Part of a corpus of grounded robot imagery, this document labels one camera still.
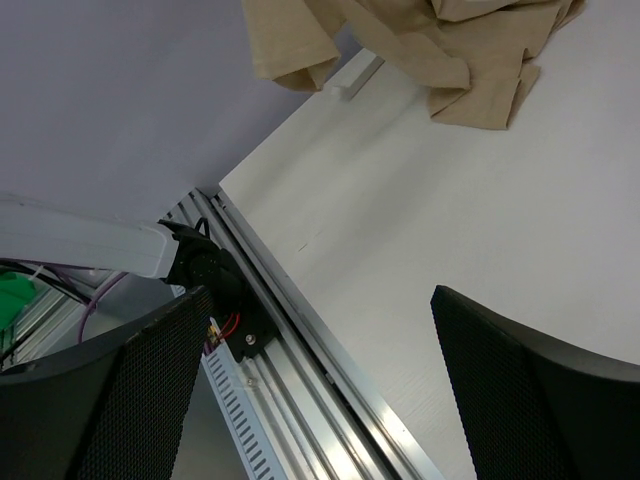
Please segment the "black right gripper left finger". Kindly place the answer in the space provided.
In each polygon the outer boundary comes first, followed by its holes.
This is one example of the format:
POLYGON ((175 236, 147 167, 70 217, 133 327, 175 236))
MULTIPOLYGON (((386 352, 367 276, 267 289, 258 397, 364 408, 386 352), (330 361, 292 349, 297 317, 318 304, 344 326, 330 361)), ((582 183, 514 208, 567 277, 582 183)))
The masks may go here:
POLYGON ((2 478, 170 478, 210 315, 199 287, 2 372, 2 478))

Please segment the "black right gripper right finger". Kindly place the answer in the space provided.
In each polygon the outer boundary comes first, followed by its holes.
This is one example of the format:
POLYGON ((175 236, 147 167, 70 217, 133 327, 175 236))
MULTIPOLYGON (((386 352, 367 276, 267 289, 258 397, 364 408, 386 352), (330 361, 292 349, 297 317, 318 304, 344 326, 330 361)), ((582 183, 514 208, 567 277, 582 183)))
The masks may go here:
POLYGON ((639 368, 439 285, 431 309, 480 479, 636 479, 639 368))

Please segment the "beige t shirt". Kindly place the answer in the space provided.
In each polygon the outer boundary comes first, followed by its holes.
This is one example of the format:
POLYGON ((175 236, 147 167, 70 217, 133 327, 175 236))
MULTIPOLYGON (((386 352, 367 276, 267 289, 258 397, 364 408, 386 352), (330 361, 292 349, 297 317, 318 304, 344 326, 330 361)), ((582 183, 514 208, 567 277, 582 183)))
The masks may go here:
POLYGON ((436 123, 507 129, 549 38, 582 1, 245 1, 254 71, 286 89, 323 89, 349 27, 365 49, 428 90, 436 123))

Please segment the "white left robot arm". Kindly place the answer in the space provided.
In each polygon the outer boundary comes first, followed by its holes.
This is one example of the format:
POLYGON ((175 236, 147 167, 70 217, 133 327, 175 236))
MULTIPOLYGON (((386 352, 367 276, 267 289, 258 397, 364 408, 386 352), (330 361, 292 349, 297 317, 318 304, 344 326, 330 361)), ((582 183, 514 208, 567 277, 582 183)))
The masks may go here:
POLYGON ((1 195, 1 257, 103 269, 207 288, 219 302, 243 294, 233 257, 204 232, 173 221, 128 222, 1 195))

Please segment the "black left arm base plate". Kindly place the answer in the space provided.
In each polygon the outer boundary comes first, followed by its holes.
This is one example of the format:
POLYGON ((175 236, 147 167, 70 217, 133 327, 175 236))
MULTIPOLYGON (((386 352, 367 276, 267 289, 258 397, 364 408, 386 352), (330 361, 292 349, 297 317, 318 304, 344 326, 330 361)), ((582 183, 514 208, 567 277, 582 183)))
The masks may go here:
POLYGON ((279 330, 233 256, 213 245, 199 261, 214 318, 233 359, 241 363, 262 353, 279 330))

